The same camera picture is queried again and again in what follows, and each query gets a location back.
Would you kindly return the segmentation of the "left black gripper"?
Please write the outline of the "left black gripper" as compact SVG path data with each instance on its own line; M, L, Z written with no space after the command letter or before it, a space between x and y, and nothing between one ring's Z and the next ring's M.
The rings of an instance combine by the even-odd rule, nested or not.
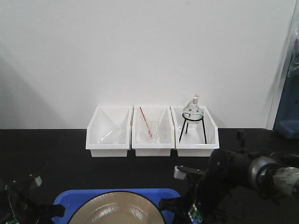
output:
M38 204L29 196L32 179L0 181L0 222L2 224L36 224L40 217L63 217L65 207L61 204Z

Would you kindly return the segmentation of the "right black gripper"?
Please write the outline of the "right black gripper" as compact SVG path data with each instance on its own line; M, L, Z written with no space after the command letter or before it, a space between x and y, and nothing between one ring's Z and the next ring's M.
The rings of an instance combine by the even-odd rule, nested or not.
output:
M211 153L205 175L197 181L196 196L193 197L203 217L202 223L209 223L212 212L232 189L238 186L251 189L248 174L250 163L246 149L236 152L216 149ZM186 215L182 197L163 198L158 208L160 211L171 211L177 216Z

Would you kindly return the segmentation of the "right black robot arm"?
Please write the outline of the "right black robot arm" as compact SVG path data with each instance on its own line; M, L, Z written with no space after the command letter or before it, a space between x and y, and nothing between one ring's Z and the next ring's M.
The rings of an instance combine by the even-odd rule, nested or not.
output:
M160 211L175 214L175 224L225 223L231 215L219 204L231 190L246 187L260 198L277 202L281 197L299 197L299 158L289 154L279 160L247 153L217 149L209 157L206 171L175 166L174 178L187 180L189 189L184 196L161 199Z

